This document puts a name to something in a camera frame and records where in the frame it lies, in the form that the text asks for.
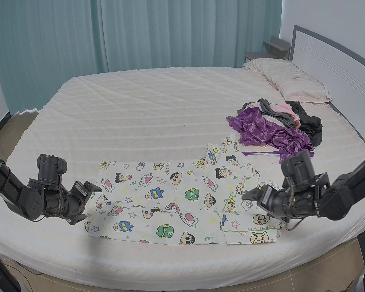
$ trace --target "white headboard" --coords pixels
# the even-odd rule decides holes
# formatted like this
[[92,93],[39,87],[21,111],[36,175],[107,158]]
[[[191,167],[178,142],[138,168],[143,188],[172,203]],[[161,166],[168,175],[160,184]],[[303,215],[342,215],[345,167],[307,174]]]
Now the white headboard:
[[295,26],[290,60],[322,82],[332,105],[365,141],[365,59],[315,32]]

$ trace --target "cartoon print shirt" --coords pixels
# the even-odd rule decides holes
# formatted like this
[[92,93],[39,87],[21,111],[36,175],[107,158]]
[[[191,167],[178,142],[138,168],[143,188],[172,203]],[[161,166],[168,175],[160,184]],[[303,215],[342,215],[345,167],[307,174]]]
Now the cartoon print shirt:
[[234,134],[188,162],[104,161],[99,179],[103,191],[91,197],[84,224],[90,236],[168,245],[265,243],[279,236],[278,220],[241,200],[245,191],[278,185],[263,181]]

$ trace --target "bed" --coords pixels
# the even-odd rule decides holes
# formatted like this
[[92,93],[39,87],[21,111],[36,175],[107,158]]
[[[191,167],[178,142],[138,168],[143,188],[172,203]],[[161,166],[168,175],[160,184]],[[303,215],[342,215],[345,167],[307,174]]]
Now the bed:
[[[292,45],[293,61],[299,64],[306,61],[299,44],[307,53],[316,50],[309,37],[306,43],[303,38],[295,33]],[[314,73],[327,66],[305,68],[317,77]],[[319,80],[334,95],[335,105],[335,79]],[[219,143],[233,132],[226,116],[259,98],[283,101],[264,77],[244,68],[176,67],[75,77],[24,132],[7,165],[27,182],[38,174],[40,153],[63,157],[68,162],[63,185],[70,189],[75,180],[95,182],[103,160],[195,159],[207,143]],[[316,173],[328,172],[334,180],[365,159],[365,142],[341,114],[328,104],[302,106],[323,124],[323,141],[312,160]],[[364,131],[365,125],[351,123]],[[261,174],[282,182],[278,156],[250,160]],[[364,230],[365,199],[341,221],[309,217],[275,243],[143,244],[89,237],[82,224],[59,219],[33,223],[12,213],[0,197],[0,252],[64,280],[122,290],[210,289],[259,280],[315,259]]]

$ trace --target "teal curtain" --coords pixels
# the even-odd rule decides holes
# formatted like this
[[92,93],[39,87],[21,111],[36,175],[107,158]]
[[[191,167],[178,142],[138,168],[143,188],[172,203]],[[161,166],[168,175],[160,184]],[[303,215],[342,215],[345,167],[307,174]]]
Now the teal curtain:
[[241,67],[278,36],[282,0],[0,0],[0,83],[10,112],[41,109],[72,77]]

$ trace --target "pillow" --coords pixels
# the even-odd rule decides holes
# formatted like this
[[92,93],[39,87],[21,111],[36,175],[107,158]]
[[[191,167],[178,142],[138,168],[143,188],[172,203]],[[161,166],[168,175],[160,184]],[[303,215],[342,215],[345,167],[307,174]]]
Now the pillow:
[[321,82],[306,75],[291,61],[256,58],[243,66],[261,73],[285,100],[312,103],[327,103],[332,100]]

